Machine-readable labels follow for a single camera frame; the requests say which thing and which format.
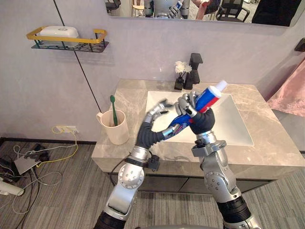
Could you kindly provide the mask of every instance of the wall outlet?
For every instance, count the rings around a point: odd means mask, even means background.
[[[74,133],[79,133],[76,126],[74,125],[56,125],[55,127],[57,128],[58,132],[70,133],[71,131],[73,131]]]

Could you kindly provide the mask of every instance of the yellow cable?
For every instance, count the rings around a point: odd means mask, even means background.
[[[52,131],[53,133],[55,133],[55,134],[62,134],[62,133],[64,133],[64,131],[55,132],[55,131],[54,131],[54,127],[55,127],[55,126],[53,126],[52,129],[51,129],[51,131]],[[75,151],[73,152],[73,154],[71,154],[70,156],[61,158],[61,159],[57,159],[57,160],[43,161],[43,162],[41,162],[40,164],[36,165],[37,168],[39,168],[42,164],[51,163],[51,162],[57,162],[57,161],[62,161],[62,160],[68,159],[68,158],[70,158],[70,157],[72,157],[72,156],[75,155],[75,153],[76,153],[77,150],[78,150],[77,139],[76,139],[76,135],[74,134],[73,131],[70,131],[70,133],[73,134],[73,136],[74,136],[74,138],[75,138],[75,144],[74,144],[74,145],[76,146],[76,148],[75,148]]]

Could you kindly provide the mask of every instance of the cup handle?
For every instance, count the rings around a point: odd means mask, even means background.
[[[99,123],[102,125],[102,115],[103,115],[103,113],[101,113],[101,112],[98,112],[97,114],[96,114],[96,119],[97,119],[97,121],[99,121]]]

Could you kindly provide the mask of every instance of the gray wall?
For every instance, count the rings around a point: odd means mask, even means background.
[[[173,81],[173,64],[199,52],[202,81],[255,84],[268,99],[305,57],[293,49],[305,36],[305,14],[292,28],[212,21],[111,18],[103,0],[56,0],[67,26],[83,38],[108,32],[103,53],[77,55],[100,108],[119,78]],[[0,2],[0,136],[71,139],[53,125],[76,125],[94,141],[99,111],[73,52],[33,50],[25,34],[61,25],[52,0]]]

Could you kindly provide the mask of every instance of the cup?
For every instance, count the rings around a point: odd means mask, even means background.
[[[113,110],[106,111],[105,113],[97,113],[96,118],[103,126],[110,141],[115,145],[121,145],[128,141],[129,132],[126,122],[126,116],[123,111],[115,110],[118,118],[118,125],[114,125]]]

